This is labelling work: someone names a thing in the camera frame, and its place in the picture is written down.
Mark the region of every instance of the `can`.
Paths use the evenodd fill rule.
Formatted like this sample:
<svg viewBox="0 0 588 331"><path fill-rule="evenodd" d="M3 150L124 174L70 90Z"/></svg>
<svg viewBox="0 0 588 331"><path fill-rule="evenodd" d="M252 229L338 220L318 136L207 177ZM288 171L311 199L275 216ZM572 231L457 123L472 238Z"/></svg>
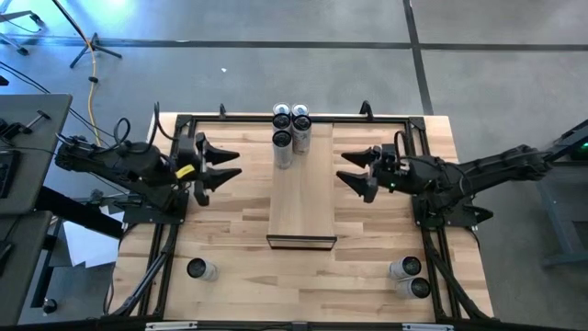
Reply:
<svg viewBox="0 0 588 331"><path fill-rule="evenodd" d="M274 132L278 130L284 130L290 132L290 127L292 126L292 118L289 114L276 114L272 119L272 128Z"/></svg>
<svg viewBox="0 0 588 331"><path fill-rule="evenodd" d="M286 102L278 102L274 105L274 115L277 114L290 114L290 106Z"/></svg>
<svg viewBox="0 0 588 331"><path fill-rule="evenodd" d="M402 299L424 299L431 293L431 285L421 277L401 280L396 284L396 296Z"/></svg>
<svg viewBox="0 0 588 331"><path fill-rule="evenodd" d="M294 153L306 154L311 149L312 120L308 115L298 115L292 121L292 146Z"/></svg>
<svg viewBox="0 0 588 331"><path fill-rule="evenodd" d="M292 164L292 135L288 131L276 131L272 136L274 145L274 163L280 169L287 169Z"/></svg>
<svg viewBox="0 0 588 331"><path fill-rule="evenodd" d="M393 280L403 280L414 277L421 272L421 261L416 257L403 257L390 263L389 276Z"/></svg>
<svg viewBox="0 0 588 331"><path fill-rule="evenodd" d="M193 258L187 263L187 274L193 279L214 281L219 278L219 270L215 265L202 258Z"/></svg>
<svg viewBox="0 0 588 331"><path fill-rule="evenodd" d="M299 115L309 115L309 108L306 105L298 104L292 106L292 116L297 117Z"/></svg>

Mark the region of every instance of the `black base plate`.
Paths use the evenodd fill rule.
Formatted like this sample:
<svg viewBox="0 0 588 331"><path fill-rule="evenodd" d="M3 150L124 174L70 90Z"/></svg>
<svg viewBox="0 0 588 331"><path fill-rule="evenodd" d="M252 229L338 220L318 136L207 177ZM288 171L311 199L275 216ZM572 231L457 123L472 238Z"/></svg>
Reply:
<svg viewBox="0 0 588 331"><path fill-rule="evenodd" d="M428 216L428 212L424 206L424 198L420 195L413 196L413 213L414 222L418 226L424 226L429 229L433 229L439 226L476 226L478 220L476 213L468 207L471 206L471 198L465 198L458 202L458 204L449 211L445 211L443 214L436 216Z"/></svg>
<svg viewBox="0 0 588 331"><path fill-rule="evenodd" d="M125 223L181 224L184 222L189 197L189 193L181 192L176 205L183 207L172 213L163 213L145 206L126 206L124 208L125 216L122 221Z"/></svg>

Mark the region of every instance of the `desk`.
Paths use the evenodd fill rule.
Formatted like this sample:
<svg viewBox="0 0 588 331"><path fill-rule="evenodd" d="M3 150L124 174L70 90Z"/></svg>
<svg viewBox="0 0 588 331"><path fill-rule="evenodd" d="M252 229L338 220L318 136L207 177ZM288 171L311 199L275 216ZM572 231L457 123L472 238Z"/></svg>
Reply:
<svg viewBox="0 0 588 331"><path fill-rule="evenodd" d="M161 115L167 132L173 132L176 115ZM457 161L448 117L424 118L431 154ZM413 223L407 195L382 189L373 203L366 204L336 178L334 249L271 250L266 241L273 174L270 124L207 122L199 123L197 130L205 132L215 147L241 153L218 168L238 166L243 173L213 193L208 207L190 201L175 248L165 319L434 321L430 298L397 299L395 282L387 279L391 261L407 255L424 261L421 232ZM334 171L358 172L341 152L391 143L397 130L400 125L334 124ZM171 143L161 134L155 143L164 153L169 151ZM153 226L140 224L122 242L111 310L123 303L144 274L152 236ZM447 228L447 240L456 278L480 309L492 315L476 241L457 228ZM193 257L213 262L220 270L219 279L213 283L191 279L186 266ZM423 270L421 276L426 278ZM449 312L447 286L440 276L439 288ZM149 313L159 279L152 291Z"/></svg>

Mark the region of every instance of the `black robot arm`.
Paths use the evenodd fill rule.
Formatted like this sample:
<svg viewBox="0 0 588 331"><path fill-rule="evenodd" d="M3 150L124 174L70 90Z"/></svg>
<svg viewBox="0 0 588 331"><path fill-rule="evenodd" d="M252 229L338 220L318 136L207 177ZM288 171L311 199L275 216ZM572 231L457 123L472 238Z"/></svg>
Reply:
<svg viewBox="0 0 588 331"><path fill-rule="evenodd" d="M238 153L214 148L204 133L196 139L180 135L178 153L169 157L149 143L124 141L102 148L84 137L62 137L55 164L65 170L87 172L116 183L142 196L159 211L174 207L184 183L193 183L199 205L209 205L207 190L214 191L241 169L213 169L207 164L220 164L239 157Z"/></svg>
<svg viewBox="0 0 588 331"><path fill-rule="evenodd" d="M439 157L398 156L393 144L374 146L342 157L368 172L358 175L338 171L341 178L365 202L376 197L378 187L418 197L426 215L438 215L464 199L509 180L540 180L550 170L549 153L520 145L503 153L465 164Z"/></svg>

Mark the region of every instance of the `concrete floor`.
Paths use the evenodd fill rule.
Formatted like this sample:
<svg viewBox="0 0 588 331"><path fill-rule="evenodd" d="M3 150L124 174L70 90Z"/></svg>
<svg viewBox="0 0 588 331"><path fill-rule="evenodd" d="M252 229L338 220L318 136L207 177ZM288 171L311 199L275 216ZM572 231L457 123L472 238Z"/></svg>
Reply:
<svg viewBox="0 0 588 331"><path fill-rule="evenodd" d="M408 42L401 0L108 0L63 2L83 29L135 40L323 40ZM101 17L100 7L108 12ZM46 22L40 34L74 37L51 2L16 0ZM584 44L588 4L581 0L413 0L421 42ZM34 28L28 18L18 24ZM23 32L4 24L0 32ZM0 60L51 92L70 93L85 114L88 56L73 69L78 47L28 46L29 57L0 45ZM410 50L289 50L132 48L99 53L95 114L110 130L120 116L131 139L146 136L159 100L163 111L267 111L279 100L300 100L316 112L423 114ZM436 115L451 120L459 158L467 161L520 143L547 146L588 115L586 51L423 51ZM11 80L0 93L36 93ZM65 134L89 131L68 119ZM92 188L115 193L91 176L52 167L48 186L81 197ZM532 183L507 183L479 195L495 212L480 228L481 254L492 306L504 321L588 329L588 266L543 269L559 246ZM64 269L50 295L60 310L43 317L25 309L21 323L101 314L110 268Z"/></svg>

